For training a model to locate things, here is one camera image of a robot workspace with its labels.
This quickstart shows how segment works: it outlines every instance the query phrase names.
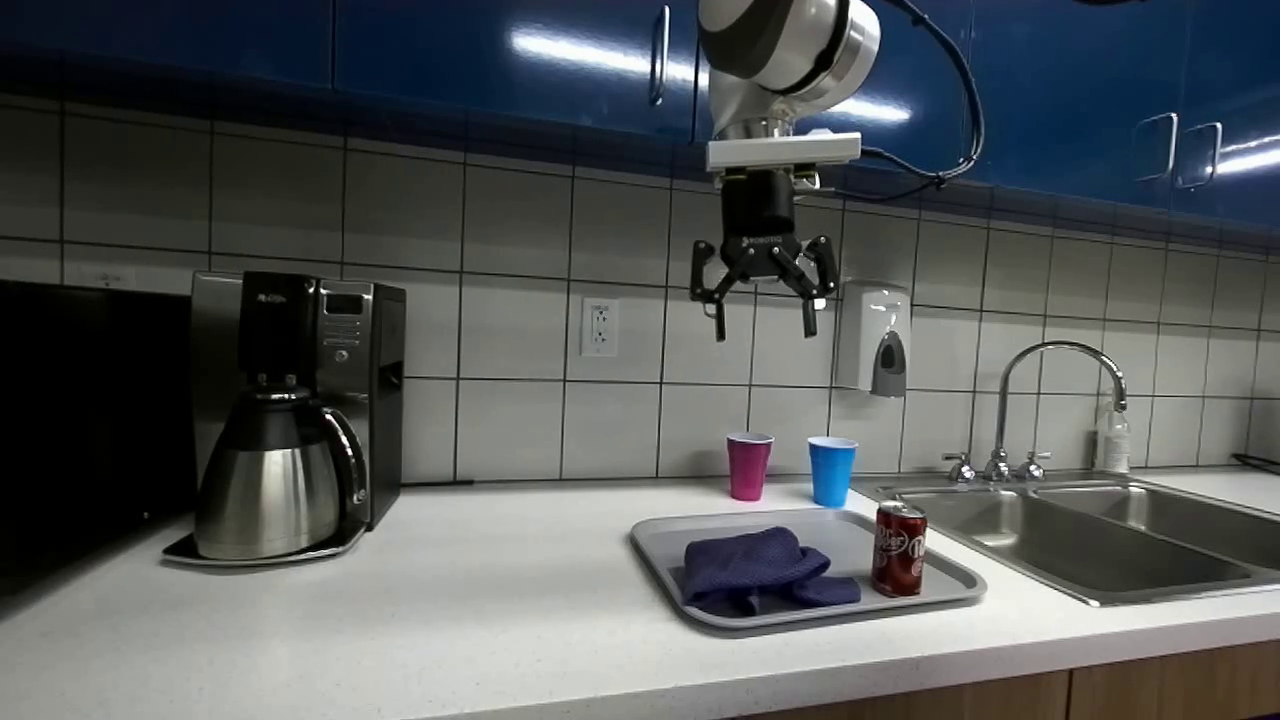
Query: tray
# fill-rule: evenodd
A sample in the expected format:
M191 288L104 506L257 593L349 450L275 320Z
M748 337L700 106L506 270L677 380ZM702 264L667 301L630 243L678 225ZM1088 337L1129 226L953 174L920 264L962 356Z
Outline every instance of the tray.
M764 607L759 616L714 616L685 604L678 570L685 570L685 549L693 539L745 534L764 529L788 529L800 534L800 542L821 549L831 558L827 577L853 577L859 584L859 598L831 604L831 607ZM764 629L815 622L815 621L931 610L931 607L974 604L989 593L989 584L974 570L924 549L920 597L882 597L870 589L874 525L862 514L821 513L821 506L641 518L630 529L630 542L646 564L646 570L665 584L671 607L685 621L714 630L764 630Z
M159 550L165 564L178 564L178 569L286 569L286 564L315 564L315 558L329 558L329 554L345 554L349 549L358 542L365 530L349 530L349 534L330 534L315 549L304 549L304 550L286 550L286 554L259 554L259 558L212 558L212 554L198 554L196 549L196 534L184 534L176 542L167 542Z

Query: sink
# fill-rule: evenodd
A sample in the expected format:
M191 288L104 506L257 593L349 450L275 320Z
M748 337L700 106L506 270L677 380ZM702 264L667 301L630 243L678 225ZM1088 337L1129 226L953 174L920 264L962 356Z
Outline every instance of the sink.
M1150 530L1150 518L1158 518L1158 529L1197 525L1179 514L1176 505L1165 505L1165 493L1158 501L1135 501L1122 482L1072 482L1072 493L880 487L880 495L889 493L920 506L936 530L1083 604L1146 604L1280 581L1268 564Z
M1045 482L1041 501L1280 570L1280 518L1150 482Z

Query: soda can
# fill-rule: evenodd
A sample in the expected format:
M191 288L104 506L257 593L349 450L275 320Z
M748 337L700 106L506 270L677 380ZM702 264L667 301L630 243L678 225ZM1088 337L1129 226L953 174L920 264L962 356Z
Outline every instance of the soda can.
M874 506L870 589L882 597L920 597L929 514L882 501Z

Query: purple cloth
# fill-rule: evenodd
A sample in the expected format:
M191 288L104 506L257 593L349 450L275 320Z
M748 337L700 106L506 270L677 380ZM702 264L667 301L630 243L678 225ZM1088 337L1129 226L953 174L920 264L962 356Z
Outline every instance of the purple cloth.
M854 581L825 577L827 569L831 558L800 549L788 529L695 539L685 549L685 604L714 616L854 604Z

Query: kitchen counter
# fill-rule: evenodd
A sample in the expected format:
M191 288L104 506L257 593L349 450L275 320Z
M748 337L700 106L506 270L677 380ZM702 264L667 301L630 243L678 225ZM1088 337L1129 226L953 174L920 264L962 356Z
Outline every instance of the kitchen counter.
M1280 513L1280 476L1150 480ZM764 505L712 482L405 493L345 558L269 570L159 564L176 525L0 622L5 720L730 714L1280 640L1280 589L1088 607L944 534L989 581L970 607L707 637L629 549L646 514L764 506L811 505L805 482Z

